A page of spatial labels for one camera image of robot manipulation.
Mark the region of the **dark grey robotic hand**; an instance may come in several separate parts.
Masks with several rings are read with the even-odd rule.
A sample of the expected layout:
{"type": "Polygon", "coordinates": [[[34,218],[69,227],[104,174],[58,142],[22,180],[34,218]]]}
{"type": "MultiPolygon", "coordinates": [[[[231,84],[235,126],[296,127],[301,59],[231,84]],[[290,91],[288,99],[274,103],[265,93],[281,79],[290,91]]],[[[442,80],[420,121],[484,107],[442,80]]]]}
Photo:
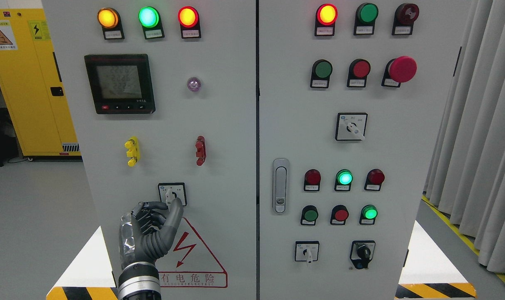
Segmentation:
{"type": "Polygon", "coordinates": [[[183,217],[180,198],[167,202],[139,202],[120,220],[119,253],[121,268],[138,262],[154,264],[174,243],[183,217]]]}

